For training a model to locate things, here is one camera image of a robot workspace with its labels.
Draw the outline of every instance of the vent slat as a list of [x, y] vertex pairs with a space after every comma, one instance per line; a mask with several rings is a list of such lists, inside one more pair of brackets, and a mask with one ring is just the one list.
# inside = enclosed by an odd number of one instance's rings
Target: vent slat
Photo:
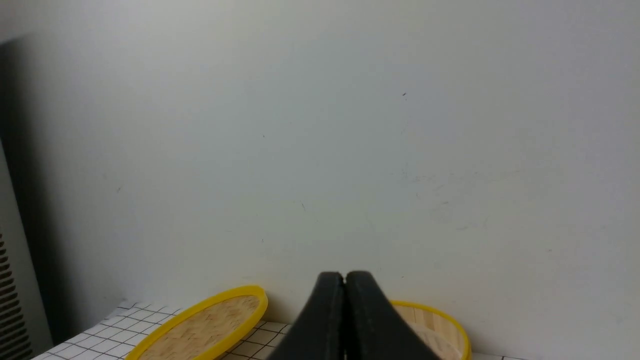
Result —
[[0, 318], [2, 318], [3, 313], [18, 307], [18, 305], [20, 304], [20, 300], [16, 300], [16, 301], [12, 301], [8, 304], [2, 305], [0, 306]]
[[5, 311], [4, 314], [0, 314], [0, 321], [4, 321], [5, 319], [18, 315], [21, 311], [21, 307], [15, 307], [9, 311]]
[[13, 341], [14, 339], [17, 339], [19, 337], [21, 337], [22, 335], [24, 335], [27, 332], [27, 329], [22, 328], [21, 330], [18, 330], [16, 332], [14, 332], [13, 334], [7, 335], [2, 339], [2, 342], [0, 344], [6, 344], [9, 341]]
[[27, 360], [33, 349], [2, 237], [0, 233], [0, 360]]
[[0, 344], [6, 343], [8, 338], [11, 338], [11, 336], [17, 332], [20, 332], [21, 329], [24, 329], [24, 322], [19, 322], [2, 329], [0, 331]]
[[5, 281], [0, 281], [0, 289], [5, 288], [9, 285], [13, 284], [13, 279], [7, 279]]
[[3, 323], [0, 323], [0, 329], [4, 329], [4, 327], [9, 326], [13, 323], [19, 322], [20, 320], [22, 320], [22, 318], [24, 318], [24, 316], [22, 314], [19, 314], [18, 316], [15, 316]]
[[7, 345], [0, 347], [0, 359], [6, 359], [9, 356], [15, 355], [16, 353], [27, 349], [29, 346], [28, 335], [18, 338]]
[[7, 277], [10, 277], [13, 273], [11, 272], [11, 270], [7, 271], [7, 272], [0, 272], [0, 280], [4, 280]]
[[18, 297], [18, 294], [12, 293], [11, 295], [0, 298], [0, 305], [4, 304], [5, 302], [9, 302], [17, 297]]
[[15, 290], [15, 285], [10, 286], [9, 288], [6, 288], [6, 289], [0, 289], [0, 297], [5, 296], [8, 293], [12, 293], [14, 290]]
[[18, 354], [18, 355], [17, 355], [17, 356], [15, 356], [15, 357], [11, 358], [11, 360], [25, 360], [25, 359], [29, 359], [29, 358], [31, 358], [31, 357], [32, 357], [32, 356], [30, 356], [32, 352], [33, 352], [33, 350], [29, 349], [29, 350], [27, 350], [27, 351], [25, 351], [25, 352], [23, 352], [23, 353], [21, 353], [21, 354]]
[[7, 348], [6, 352], [2, 353], [0, 350], [0, 359], [9, 359], [12, 356], [20, 354], [21, 352], [28, 350], [31, 347], [31, 343], [29, 341], [25, 343], [18, 343], [14, 347]]

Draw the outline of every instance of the yellow plastic rim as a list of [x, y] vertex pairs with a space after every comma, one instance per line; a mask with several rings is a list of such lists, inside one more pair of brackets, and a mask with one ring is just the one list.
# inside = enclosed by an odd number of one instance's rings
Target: yellow plastic rim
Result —
[[467, 332], [464, 330], [462, 325], [460, 325], [460, 323], [458, 323], [458, 321], [454, 319], [451, 315], [444, 313], [436, 309], [435, 307], [416, 304], [414, 302], [391, 300], [391, 304], [398, 305], [398, 306], [415, 307], [417, 309], [426, 310], [426, 311], [429, 311], [430, 313], [440, 315], [441, 317], [450, 321], [453, 324], [453, 326], [455, 326], [456, 329], [460, 331], [460, 334], [462, 334], [462, 338], [465, 340], [465, 351], [462, 353], [461, 360], [471, 360], [471, 343], [469, 342], [469, 337], [467, 336]]
[[264, 289], [262, 289], [260, 286], [248, 285], [230, 289], [221, 292], [213, 297], [210, 297], [202, 302], [199, 302], [194, 306], [191, 306], [190, 308], [176, 315], [175, 318], [172, 318], [166, 323], [160, 325], [159, 328], [154, 330], [146, 338], [142, 339], [142, 341], [136, 347], [134, 347], [133, 350], [131, 350], [125, 360], [138, 360], [142, 353], [144, 353], [151, 345], [153, 345], [153, 343], [155, 343], [160, 337], [162, 337], [162, 335], [165, 335], [167, 332], [169, 332], [169, 330], [178, 326], [178, 324], [192, 317], [196, 313], [199, 313], [209, 306], [213, 306], [219, 302], [223, 302], [225, 300], [240, 296], [257, 297], [259, 300], [258, 308], [249, 316], [249, 318], [247, 318], [247, 320], [240, 324], [240, 326], [236, 330], [232, 331], [227, 337], [223, 338], [212, 347], [202, 352], [200, 355], [192, 358], [192, 360], [215, 359], [216, 357], [222, 355], [222, 353], [224, 353], [226, 350], [234, 346], [238, 341], [242, 339], [244, 335], [247, 335], [251, 331], [251, 329], [260, 321], [262, 315], [264, 315], [269, 301], [267, 299], [267, 295], [264, 293]]

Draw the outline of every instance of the bamboo steamer lid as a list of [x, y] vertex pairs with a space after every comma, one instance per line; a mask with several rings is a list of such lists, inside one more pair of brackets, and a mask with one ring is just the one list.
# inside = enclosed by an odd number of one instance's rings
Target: bamboo steamer lid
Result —
[[251, 331], [267, 303], [259, 286], [220, 293], [157, 328], [126, 360], [213, 360]]
[[471, 360], [471, 346], [465, 330], [451, 316], [432, 307], [392, 301], [400, 317], [442, 360]]

